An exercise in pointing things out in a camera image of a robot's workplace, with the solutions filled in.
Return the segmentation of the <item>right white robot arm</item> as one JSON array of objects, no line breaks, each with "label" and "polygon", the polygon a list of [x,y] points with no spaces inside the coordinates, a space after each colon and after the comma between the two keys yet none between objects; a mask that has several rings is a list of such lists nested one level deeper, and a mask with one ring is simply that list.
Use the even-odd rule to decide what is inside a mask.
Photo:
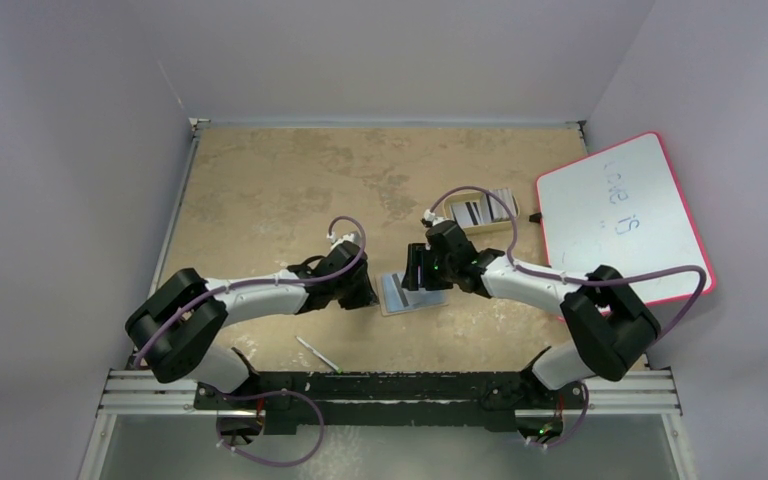
[{"label": "right white robot arm", "polygon": [[621,274],[601,265],[582,285],[557,270],[478,250],[452,220],[428,225],[425,240],[407,247],[406,290],[447,290],[516,301],[562,318],[570,341],[548,348],[525,369],[524,399],[544,407],[561,388],[599,377],[619,381],[657,339],[661,324]]}]

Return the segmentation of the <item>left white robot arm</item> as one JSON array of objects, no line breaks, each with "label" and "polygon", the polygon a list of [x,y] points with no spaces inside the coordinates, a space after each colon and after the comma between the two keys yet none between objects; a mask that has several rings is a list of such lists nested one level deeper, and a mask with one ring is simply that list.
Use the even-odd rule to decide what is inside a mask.
[{"label": "left white robot arm", "polygon": [[367,255],[353,240],[267,276],[221,280],[181,269],[131,314],[125,332],[138,350],[134,363],[146,363],[159,382],[195,380],[219,390],[232,408],[244,409],[257,399],[255,372],[243,354],[217,345],[220,330],[321,310],[331,302],[344,310],[379,302]]}]

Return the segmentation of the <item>silver pen on table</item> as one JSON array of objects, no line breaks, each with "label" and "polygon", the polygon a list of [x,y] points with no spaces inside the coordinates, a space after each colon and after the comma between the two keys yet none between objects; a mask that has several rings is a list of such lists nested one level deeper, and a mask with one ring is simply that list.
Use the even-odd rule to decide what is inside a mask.
[{"label": "silver pen on table", "polygon": [[315,357],[317,357],[321,362],[323,362],[325,365],[327,365],[333,372],[337,374],[342,374],[343,370],[340,366],[338,366],[334,361],[327,358],[324,354],[322,354],[319,350],[317,350],[315,347],[313,347],[310,343],[305,341],[303,338],[296,336],[296,340],[298,343],[300,343],[305,349],[307,349],[311,354],[313,354]]}]

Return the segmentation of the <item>pink framed whiteboard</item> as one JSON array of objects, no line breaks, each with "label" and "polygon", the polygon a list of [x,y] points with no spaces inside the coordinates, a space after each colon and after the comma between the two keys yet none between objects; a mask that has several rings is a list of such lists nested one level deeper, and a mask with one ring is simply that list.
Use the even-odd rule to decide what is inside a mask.
[{"label": "pink framed whiteboard", "polygon": [[645,132],[556,168],[535,186],[552,268],[584,273],[608,265],[628,277],[697,265],[707,274],[704,293],[716,288],[658,133]]}]

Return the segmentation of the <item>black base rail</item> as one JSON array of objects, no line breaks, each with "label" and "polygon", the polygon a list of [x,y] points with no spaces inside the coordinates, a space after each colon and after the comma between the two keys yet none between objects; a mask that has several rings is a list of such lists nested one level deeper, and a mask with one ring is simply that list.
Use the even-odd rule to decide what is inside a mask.
[{"label": "black base rail", "polygon": [[302,425],[482,427],[490,432],[558,433],[563,413],[584,406],[581,384],[547,390],[525,371],[262,371],[223,394],[198,383],[195,406],[259,411],[270,435]]}]

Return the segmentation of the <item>aluminium frame rail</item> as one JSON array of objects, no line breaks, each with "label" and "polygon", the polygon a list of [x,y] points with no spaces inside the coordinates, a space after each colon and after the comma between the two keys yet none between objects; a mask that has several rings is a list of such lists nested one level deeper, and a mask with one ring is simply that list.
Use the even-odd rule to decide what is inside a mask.
[{"label": "aluminium frame rail", "polygon": [[[590,415],[679,415],[682,413],[671,372],[632,371],[620,382],[589,379]],[[111,371],[106,379],[99,415],[207,415],[217,410],[195,406],[198,387],[191,380],[159,383],[147,371]]]}]

